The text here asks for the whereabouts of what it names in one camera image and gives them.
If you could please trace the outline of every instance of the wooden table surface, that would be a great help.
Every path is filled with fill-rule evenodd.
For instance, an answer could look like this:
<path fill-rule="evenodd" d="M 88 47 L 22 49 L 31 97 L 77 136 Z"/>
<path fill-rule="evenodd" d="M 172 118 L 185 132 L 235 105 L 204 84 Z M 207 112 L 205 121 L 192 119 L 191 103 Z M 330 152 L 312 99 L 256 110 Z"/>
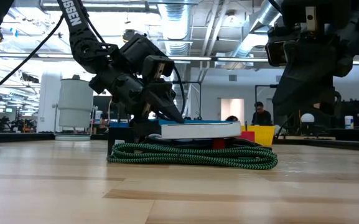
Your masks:
<path fill-rule="evenodd" d="M 0 144 L 0 223 L 359 223 L 359 151 L 275 146 L 256 171 L 107 164 L 106 146 Z"/>

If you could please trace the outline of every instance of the ventilation duct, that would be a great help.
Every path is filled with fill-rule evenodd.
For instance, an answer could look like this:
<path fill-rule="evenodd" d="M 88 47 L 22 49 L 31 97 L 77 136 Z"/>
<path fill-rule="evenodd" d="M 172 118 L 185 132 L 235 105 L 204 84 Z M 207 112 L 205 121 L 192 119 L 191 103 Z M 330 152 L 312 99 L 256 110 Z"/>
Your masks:
<path fill-rule="evenodd" d="M 188 55 L 189 43 L 181 42 L 181 40 L 185 40 L 189 34 L 190 6 L 183 4 L 159 4 L 158 8 L 162 17 L 163 36 L 165 39 L 170 40 L 165 43 L 166 54 L 168 56 Z M 176 67 L 182 80 L 188 80 L 187 76 L 190 75 L 190 72 L 187 69 L 187 64 L 177 63 Z M 171 80 L 177 80 L 175 74 L 171 76 Z M 181 109 L 182 104 L 185 102 L 182 101 L 179 85 L 174 85 L 174 91 L 177 94 L 175 98 L 177 107 Z"/>
<path fill-rule="evenodd" d="M 283 0 L 276 0 L 276 2 L 281 5 Z M 243 25 L 243 32 L 245 34 L 245 38 L 242 43 L 238 46 L 238 48 L 232 53 L 232 57 L 245 58 L 251 52 L 253 47 L 257 45 L 265 45 L 268 41 L 268 37 L 266 34 L 254 34 L 256 30 L 261 29 L 266 26 L 270 26 L 272 22 L 277 20 L 280 16 L 279 12 L 272 6 L 272 4 L 265 0 L 261 9 L 247 16 L 246 21 Z M 238 62 L 227 63 L 222 66 L 225 69 L 234 69 L 238 67 Z"/>
<path fill-rule="evenodd" d="M 159 11 L 155 4 L 151 5 L 147 1 L 100 1 L 82 0 L 88 12 L 142 12 L 158 14 Z M 40 8 L 43 11 L 60 11 L 57 0 L 41 0 Z"/>

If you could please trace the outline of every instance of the green rope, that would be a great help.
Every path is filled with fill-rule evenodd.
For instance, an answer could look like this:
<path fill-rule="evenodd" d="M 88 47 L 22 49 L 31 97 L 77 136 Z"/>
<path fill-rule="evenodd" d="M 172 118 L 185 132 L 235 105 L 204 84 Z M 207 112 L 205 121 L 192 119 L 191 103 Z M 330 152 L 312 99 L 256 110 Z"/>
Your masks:
<path fill-rule="evenodd" d="M 127 164 L 187 164 L 266 170 L 277 165 L 277 155 L 263 147 L 240 146 L 212 150 L 122 143 L 115 145 L 107 161 Z"/>

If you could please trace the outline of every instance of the ceiling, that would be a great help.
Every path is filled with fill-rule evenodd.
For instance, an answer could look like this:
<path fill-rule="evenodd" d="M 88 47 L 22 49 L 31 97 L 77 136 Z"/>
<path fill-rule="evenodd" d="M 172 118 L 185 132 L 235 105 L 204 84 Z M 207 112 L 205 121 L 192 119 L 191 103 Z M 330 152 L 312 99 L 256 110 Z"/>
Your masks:
<path fill-rule="evenodd" d="M 50 5 L 56 1 L 45 0 Z M 145 33 L 147 36 L 163 51 L 166 49 L 167 39 L 165 38 L 167 31 L 164 30 L 164 23 L 162 16 L 158 13 L 143 13 L 131 12 L 129 7 L 134 4 L 131 1 L 122 0 L 84 0 L 83 2 L 88 5 L 94 6 L 100 4 L 109 4 L 121 7 L 122 12 L 109 12 L 106 7 L 99 12 L 88 10 L 90 19 L 97 31 L 103 36 L 104 40 L 111 44 L 116 44 L 119 47 L 124 44 L 122 34 L 126 29 L 134 29 L 138 32 Z M 203 52 L 203 44 L 205 36 L 208 33 L 208 25 L 211 23 L 211 15 L 213 15 L 214 0 L 148 0 L 151 8 L 155 7 L 156 2 L 175 2 L 187 3 L 190 7 L 189 16 L 189 34 L 184 42 L 190 45 L 188 55 L 200 56 L 205 55 Z M 243 39 L 245 38 L 243 25 L 247 16 L 258 13 L 262 0 L 232 0 L 232 1 L 219 1 L 217 13 L 214 18 L 214 24 L 210 34 L 210 39 L 215 30 L 219 31 L 217 41 L 209 40 L 209 45 L 213 43 L 211 54 L 230 55 L 231 52 L 236 50 Z M 219 25 L 218 20 L 221 14 L 222 24 Z M 60 11 L 45 10 L 41 7 L 39 1 L 31 0 L 16 0 L 14 7 L 12 7 L 4 22 L 1 25 L 1 32 L 4 36 L 3 42 L 0 43 L 0 52 L 4 53 L 29 53 L 38 46 L 45 36 L 54 28 L 59 17 Z M 69 34 L 67 24 L 64 22 L 56 31 L 56 33 L 48 40 L 44 46 L 38 51 L 38 54 L 70 54 Z M 263 48 L 252 48 L 251 55 L 254 57 L 265 57 L 266 52 Z M 0 58 L 0 80 L 8 74 L 17 64 L 22 61 L 22 58 Z M 80 74 L 84 80 L 90 80 L 93 75 L 84 71 L 74 61 L 59 61 L 50 60 L 30 60 L 10 78 L 4 85 L 15 85 L 15 87 L 0 88 L 0 97 L 9 96 L 16 99 L 14 101 L 26 104 L 38 103 L 39 99 L 39 84 L 29 83 L 23 81 L 22 74 L 27 74 L 38 78 L 41 81 L 44 68 L 54 66 L 59 67 L 64 71 L 64 78 L 71 77 L 73 74 Z M 192 63 L 191 74 L 188 80 L 197 79 L 199 74 L 199 63 Z M 253 70 L 233 70 L 214 68 L 215 65 L 210 64 L 207 75 L 204 79 L 206 84 L 212 83 L 228 83 L 227 76 L 222 74 L 237 74 L 239 83 L 259 82 L 260 77 L 264 75 L 264 80 L 275 80 L 276 75 L 280 75 L 280 70 L 272 72 L 266 65 L 254 65 L 248 67 Z"/>

